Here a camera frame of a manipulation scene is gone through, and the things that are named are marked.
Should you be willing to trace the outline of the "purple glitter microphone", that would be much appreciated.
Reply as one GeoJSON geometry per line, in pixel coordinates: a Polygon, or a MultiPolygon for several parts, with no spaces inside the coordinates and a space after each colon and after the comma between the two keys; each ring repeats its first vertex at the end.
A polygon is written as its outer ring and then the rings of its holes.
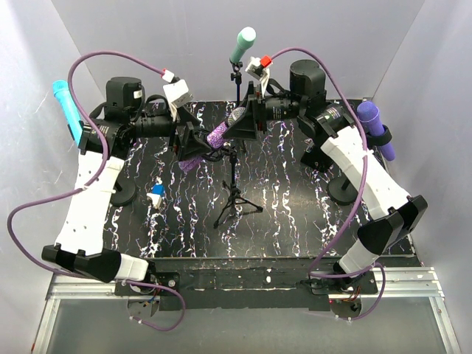
{"type": "Polygon", "coordinates": [[[202,156],[197,156],[192,159],[186,160],[179,162],[178,165],[180,169],[184,173],[188,173],[195,167],[197,167],[203,160],[205,159],[215,159],[213,156],[213,151],[214,150],[220,150],[220,148],[223,146],[223,144],[226,142],[226,139],[223,138],[223,134],[226,132],[228,128],[230,128],[232,125],[236,123],[238,119],[240,119],[243,114],[245,113],[245,108],[244,107],[237,107],[235,108],[229,115],[228,117],[222,121],[220,125],[218,125],[213,131],[211,131],[207,136],[206,136],[206,142],[212,147],[212,152],[211,153],[205,153],[202,156]]]}

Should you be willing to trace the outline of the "black slim tripod stand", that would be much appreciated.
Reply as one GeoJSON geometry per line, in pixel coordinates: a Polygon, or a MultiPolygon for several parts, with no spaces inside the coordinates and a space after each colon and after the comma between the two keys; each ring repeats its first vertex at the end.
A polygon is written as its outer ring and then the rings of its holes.
{"type": "MultiPolygon", "coordinates": [[[[242,83],[242,74],[240,70],[242,69],[243,63],[231,62],[233,73],[231,73],[231,81],[233,81],[236,85],[236,103],[235,106],[238,107],[240,105],[240,86],[242,83]]],[[[246,144],[242,139],[236,139],[236,145],[240,148],[243,155],[247,154],[246,144]]]]}

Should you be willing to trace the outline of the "mint green toy microphone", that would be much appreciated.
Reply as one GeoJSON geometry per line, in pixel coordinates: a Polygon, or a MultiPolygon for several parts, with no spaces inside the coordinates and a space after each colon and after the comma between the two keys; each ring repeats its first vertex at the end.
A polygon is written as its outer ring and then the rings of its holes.
{"type": "Polygon", "coordinates": [[[246,51],[254,45],[256,36],[257,33],[254,28],[244,27],[237,34],[236,47],[229,56],[229,61],[234,64],[239,63],[246,51]]]}

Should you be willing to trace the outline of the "black shock mount tripod stand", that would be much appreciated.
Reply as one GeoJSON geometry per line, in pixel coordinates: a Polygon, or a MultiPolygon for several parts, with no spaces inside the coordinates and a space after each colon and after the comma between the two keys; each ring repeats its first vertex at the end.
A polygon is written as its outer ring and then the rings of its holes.
{"type": "Polygon", "coordinates": [[[207,162],[219,162],[223,160],[225,157],[229,158],[229,163],[231,165],[231,181],[230,184],[227,184],[225,181],[222,181],[222,186],[225,190],[229,192],[227,202],[223,209],[221,210],[217,220],[213,223],[213,228],[217,229],[221,224],[221,218],[223,214],[228,211],[236,210],[236,206],[240,205],[249,205],[255,208],[255,212],[261,213],[263,208],[255,203],[251,202],[250,200],[244,198],[241,195],[241,190],[237,187],[236,183],[236,164],[237,164],[237,149],[233,145],[225,146],[216,149],[214,148],[211,153],[207,153],[203,155],[203,158],[207,162]]]}

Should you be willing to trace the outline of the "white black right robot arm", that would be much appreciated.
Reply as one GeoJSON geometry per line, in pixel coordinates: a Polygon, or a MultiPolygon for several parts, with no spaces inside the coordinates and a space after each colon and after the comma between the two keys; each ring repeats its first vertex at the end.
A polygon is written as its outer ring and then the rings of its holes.
{"type": "Polygon", "coordinates": [[[296,119],[313,143],[305,153],[320,170],[337,164],[353,187],[355,208],[367,205],[370,221],[357,232],[358,239],[335,264],[335,287],[354,291],[360,275],[371,269],[383,252],[404,239],[418,224],[428,204],[421,195],[411,196],[381,166],[368,148],[369,133],[356,125],[349,103],[326,100],[327,71],[314,60],[298,60],[290,67],[290,88],[274,93],[277,81],[270,78],[271,59],[251,58],[246,73],[260,81],[250,85],[242,106],[227,120],[228,138],[251,139],[265,131],[268,120],[296,119]]]}

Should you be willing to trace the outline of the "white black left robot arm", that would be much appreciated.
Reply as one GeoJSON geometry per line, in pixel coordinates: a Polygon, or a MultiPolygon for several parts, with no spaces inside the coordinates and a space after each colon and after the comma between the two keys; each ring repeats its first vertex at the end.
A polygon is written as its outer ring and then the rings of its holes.
{"type": "Polygon", "coordinates": [[[105,102],[83,122],[65,80],[53,83],[53,93],[79,148],[77,180],[79,193],[70,201],[63,227],[52,245],[44,246],[41,258],[73,274],[102,282],[131,280],[142,295],[157,285],[150,264],[104,247],[103,226],[110,205],[123,207],[136,197],[135,183],[122,174],[125,160],[141,137],[167,137],[180,159],[206,153],[202,140],[178,139],[176,128],[190,128],[198,120],[184,107],[173,121],[170,107],[179,98],[188,103],[186,83],[169,83],[164,95],[147,97],[142,81],[135,77],[113,77],[105,85],[105,102]]]}

